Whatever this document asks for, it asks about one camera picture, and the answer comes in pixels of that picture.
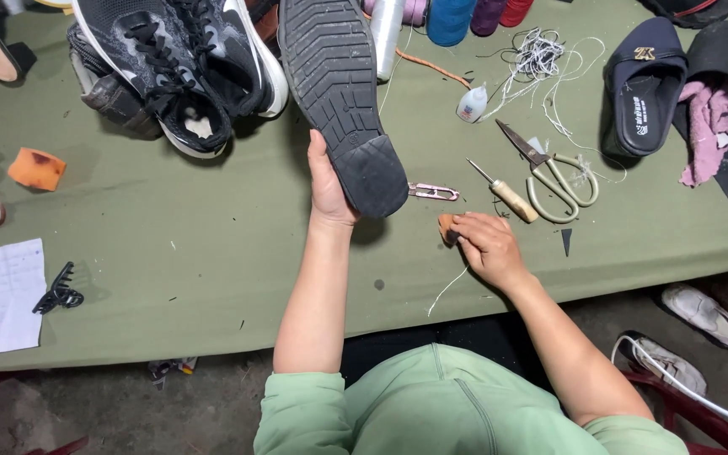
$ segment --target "wooden handle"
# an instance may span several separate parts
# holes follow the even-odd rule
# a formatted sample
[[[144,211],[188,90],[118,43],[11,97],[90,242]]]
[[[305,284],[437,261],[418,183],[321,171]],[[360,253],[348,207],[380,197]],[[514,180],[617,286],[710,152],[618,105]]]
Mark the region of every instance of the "wooden handle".
[[[511,190],[511,187],[507,183],[503,181],[493,182],[490,185],[490,190],[493,191],[493,194],[499,196],[519,218],[526,222],[533,222],[538,219],[538,212],[521,196],[516,194],[515,191]]]

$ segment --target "black sneaker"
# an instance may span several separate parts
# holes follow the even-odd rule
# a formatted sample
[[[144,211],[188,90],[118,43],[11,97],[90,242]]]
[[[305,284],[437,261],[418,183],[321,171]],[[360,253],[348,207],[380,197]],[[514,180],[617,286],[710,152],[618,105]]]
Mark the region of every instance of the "black sneaker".
[[[243,0],[170,1],[230,116],[274,117],[282,112],[288,100],[286,75],[255,31]]]
[[[80,99],[86,106],[137,134],[149,138],[163,134],[155,113],[145,109],[145,100],[97,54],[77,22],[66,31],[66,40],[72,68],[83,90]]]
[[[409,182],[375,98],[375,43],[359,0],[280,0],[282,62],[294,100],[328,143],[348,202],[382,218]]]
[[[156,112],[173,145],[197,158],[220,155],[230,119],[182,39],[184,25],[172,6],[159,0],[74,0],[73,6],[83,35]]]

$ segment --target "person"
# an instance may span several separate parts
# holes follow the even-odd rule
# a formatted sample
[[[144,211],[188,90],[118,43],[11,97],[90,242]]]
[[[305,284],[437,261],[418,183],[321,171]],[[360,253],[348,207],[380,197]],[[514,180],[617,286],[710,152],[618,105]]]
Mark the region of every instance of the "person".
[[[260,403],[257,455],[688,453],[527,271],[509,224],[487,214],[455,216],[451,229],[471,268],[513,302],[557,398],[486,357],[437,343],[385,359],[345,389],[349,246],[359,217],[315,130],[308,163],[308,238]]]

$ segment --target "white sneaker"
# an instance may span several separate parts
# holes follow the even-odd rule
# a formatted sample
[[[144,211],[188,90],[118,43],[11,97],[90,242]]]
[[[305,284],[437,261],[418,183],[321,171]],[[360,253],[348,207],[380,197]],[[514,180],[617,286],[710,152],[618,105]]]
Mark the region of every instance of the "white sneaker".
[[[670,373],[670,375],[682,385],[693,390],[693,392],[698,393],[702,397],[707,394],[707,381],[704,379],[704,375],[702,375],[701,372],[698,371],[698,368],[694,367],[693,364],[689,363],[678,354],[668,351],[659,343],[656,343],[654,340],[644,336],[636,330],[624,331],[619,337],[617,337],[617,340],[623,336],[631,337],[637,346],[647,352],[660,367],[664,368],[666,372]],[[642,354],[642,351],[631,346],[630,340],[628,343],[623,342],[620,344],[620,352],[622,352],[623,356],[625,356],[628,360],[647,368],[652,371],[656,377],[665,381],[668,385],[672,385],[673,381],[663,377],[664,375],[662,375],[661,371],[653,366],[650,360]]]
[[[662,303],[673,313],[728,346],[728,313],[712,297],[683,283],[662,292]]]

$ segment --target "glue bottle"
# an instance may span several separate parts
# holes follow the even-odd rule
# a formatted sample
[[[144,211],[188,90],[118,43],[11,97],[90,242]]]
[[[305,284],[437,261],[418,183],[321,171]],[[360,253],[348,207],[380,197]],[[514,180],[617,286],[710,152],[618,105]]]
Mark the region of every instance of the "glue bottle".
[[[473,123],[482,115],[484,109],[488,107],[488,90],[485,88],[487,83],[482,83],[481,87],[472,88],[468,93],[460,99],[460,105],[457,107],[457,115],[468,123]]]

